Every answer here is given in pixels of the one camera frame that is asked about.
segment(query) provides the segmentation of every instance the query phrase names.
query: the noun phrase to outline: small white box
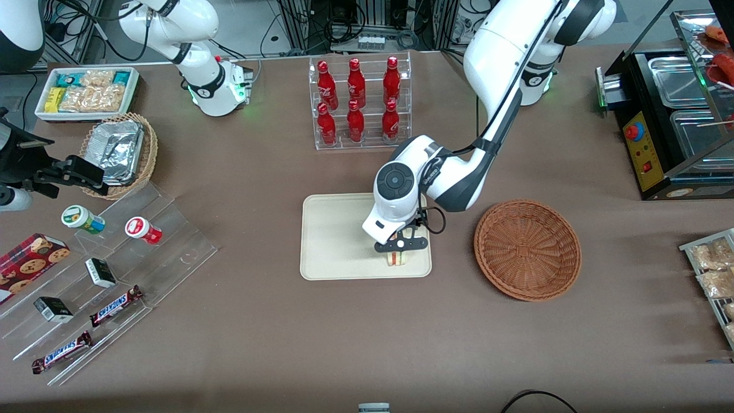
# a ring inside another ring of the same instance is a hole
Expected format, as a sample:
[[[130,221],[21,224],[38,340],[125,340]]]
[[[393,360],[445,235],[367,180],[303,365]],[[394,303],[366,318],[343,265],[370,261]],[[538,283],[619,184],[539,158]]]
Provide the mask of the small white box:
[[[92,277],[92,282],[95,285],[104,288],[115,286],[115,276],[112,275],[112,270],[109,269],[107,262],[103,259],[90,258],[84,264],[87,266],[87,272]]]
[[[73,314],[71,314],[71,311],[69,311],[66,305],[55,297],[39,297],[33,302],[33,305],[46,321],[67,323],[73,318]]]

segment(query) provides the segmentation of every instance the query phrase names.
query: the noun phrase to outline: stainless steel tray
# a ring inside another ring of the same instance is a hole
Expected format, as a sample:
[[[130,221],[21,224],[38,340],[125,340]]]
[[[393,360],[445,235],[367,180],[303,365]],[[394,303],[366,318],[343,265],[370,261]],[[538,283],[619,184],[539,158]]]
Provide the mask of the stainless steel tray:
[[[647,65],[665,106],[672,109],[708,107],[686,57],[656,57]]]
[[[721,138],[716,126],[697,127],[702,123],[714,122],[710,110],[678,110],[670,115],[670,122],[686,158],[705,151]],[[710,155],[713,156],[704,157],[694,167],[699,170],[734,170],[734,147],[731,145],[727,144]]]

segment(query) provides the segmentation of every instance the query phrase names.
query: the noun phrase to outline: snickers bar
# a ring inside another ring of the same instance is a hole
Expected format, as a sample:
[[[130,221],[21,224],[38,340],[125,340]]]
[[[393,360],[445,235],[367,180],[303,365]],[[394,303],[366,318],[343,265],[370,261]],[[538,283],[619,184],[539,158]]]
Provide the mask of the snickers bar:
[[[117,300],[107,304],[106,307],[99,310],[97,314],[90,315],[92,321],[92,327],[97,327],[106,320],[114,317],[118,312],[121,312],[125,307],[133,303],[133,301],[142,297],[142,291],[138,286],[134,286],[129,289],[125,294],[121,295]]]
[[[92,336],[88,331],[81,333],[81,336],[69,344],[61,347],[55,352],[43,357],[42,359],[36,359],[33,361],[33,374],[41,374],[44,371],[51,368],[51,366],[59,360],[69,357],[72,353],[83,347],[92,347]]]

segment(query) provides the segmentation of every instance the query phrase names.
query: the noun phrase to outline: yellow snack package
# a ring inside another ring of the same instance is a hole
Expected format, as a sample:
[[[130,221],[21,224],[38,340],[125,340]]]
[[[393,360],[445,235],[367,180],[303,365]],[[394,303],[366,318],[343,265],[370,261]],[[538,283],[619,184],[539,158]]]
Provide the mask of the yellow snack package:
[[[64,98],[65,92],[66,88],[64,87],[52,87],[48,91],[48,98],[46,98],[46,103],[43,105],[43,111],[47,113],[59,112],[59,103]]]

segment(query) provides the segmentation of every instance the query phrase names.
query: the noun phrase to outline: coca-cola bottle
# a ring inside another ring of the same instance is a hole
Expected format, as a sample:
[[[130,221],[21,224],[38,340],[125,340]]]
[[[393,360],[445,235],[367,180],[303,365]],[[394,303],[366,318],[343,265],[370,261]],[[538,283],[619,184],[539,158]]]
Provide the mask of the coca-cola bottle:
[[[382,100],[385,101],[385,105],[390,99],[395,99],[395,102],[400,100],[400,73],[398,73],[398,58],[395,56],[388,58],[388,69],[382,78],[382,89],[384,90]]]
[[[349,101],[349,113],[346,115],[349,124],[349,139],[354,143],[360,143],[365,137],[365,116],[360,111],[357,99]]]
[[[336,83],[334,77],[329,73],[329,65],[321,60],[316,67],[319,69],[319,95],[329,110],[334,111],[339,107],[339,99],[336,97]]]
[[[385,105],[387,110],[382,115],[382,140],[385,143],[393,144],[398,140],[398,123],[400,116],[396,111],[398,104],[395,99],[390,99]]]
[[[367,104],[367,95],[365,90],[365,75],[360,70],[360,60],[351,59],[349,61],[349,78],[346,80],[349,86],[349,98],[357,100],[360,108]]]
[[[336,123],[334,123],[334,118],[329,113],[329,108],[324,102],[319,102],[316,109],[319,111],[316,122],[319,124],[319,134],[324,141],[324,145],[336,145]]]

